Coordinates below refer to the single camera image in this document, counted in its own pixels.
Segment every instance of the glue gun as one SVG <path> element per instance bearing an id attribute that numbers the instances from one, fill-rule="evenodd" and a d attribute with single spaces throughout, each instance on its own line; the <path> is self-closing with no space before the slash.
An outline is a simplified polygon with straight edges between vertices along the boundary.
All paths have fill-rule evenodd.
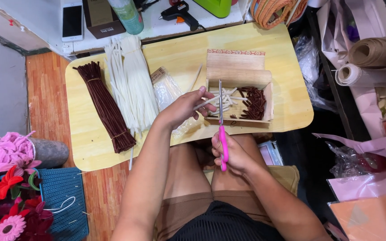
<path id="1" fill-rule="evenodd" d="M 189 10 L 189 5 L 185 1 L 179 2 L 177 5 L 174 5 L 165 11 L 161 12 L 159 19 L 164 19 L 166 21 L 177 19 L 177 17 L 182 17 L 187 25 L 190 26 L 190 31 L 195 31 L 199 28 L 199 22 L 187 11 Z"/>

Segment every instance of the smartphone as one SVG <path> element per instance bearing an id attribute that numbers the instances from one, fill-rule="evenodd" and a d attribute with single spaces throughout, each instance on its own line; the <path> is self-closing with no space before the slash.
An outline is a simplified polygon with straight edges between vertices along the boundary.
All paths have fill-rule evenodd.
<path id="1" fill-rule="evenodd" d="M 83 3 L 67 3 L 62 8 L 62 42 L 82 41 Z"/>

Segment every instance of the blue plastic mesh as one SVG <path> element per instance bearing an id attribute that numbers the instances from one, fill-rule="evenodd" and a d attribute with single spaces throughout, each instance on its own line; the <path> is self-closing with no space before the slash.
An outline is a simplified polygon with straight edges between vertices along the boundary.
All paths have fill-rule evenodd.
<path id="1" fill-rule="evenodd" d="M 84 202 L 83 178 L 78 175 L 77 167 L 39 170 L 42 178 L 42 197 L 46 209 L 60 208 L 69 197 L 75 196 L 76 201 L 69 208 L 54 214 L 54 222 L 50 232 L 54 241 L 80 241 L 89 234 L 89 225 Z M 63 205 L 72 203 L 68 200 Z"/>

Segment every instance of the scissors blade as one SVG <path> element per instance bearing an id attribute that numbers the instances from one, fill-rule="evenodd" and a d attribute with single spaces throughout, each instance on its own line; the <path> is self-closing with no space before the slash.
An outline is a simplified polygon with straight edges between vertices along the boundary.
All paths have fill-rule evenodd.
<path id="1" fill-rule="evenodd" d="M 220 94 L 220 126 L 222 126 L 222 91 L 221 91 L 221 79 L 218 80 L 218 93 Z"/>

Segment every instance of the orange trigger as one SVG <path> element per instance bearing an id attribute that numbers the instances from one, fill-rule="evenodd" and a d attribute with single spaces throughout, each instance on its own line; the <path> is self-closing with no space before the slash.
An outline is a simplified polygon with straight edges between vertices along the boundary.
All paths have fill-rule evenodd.
<path id="1" fill-rule="evenodd" d="M 182 17 L 177 17 L 177 24 L 184 23 L 184 19 Z"/>

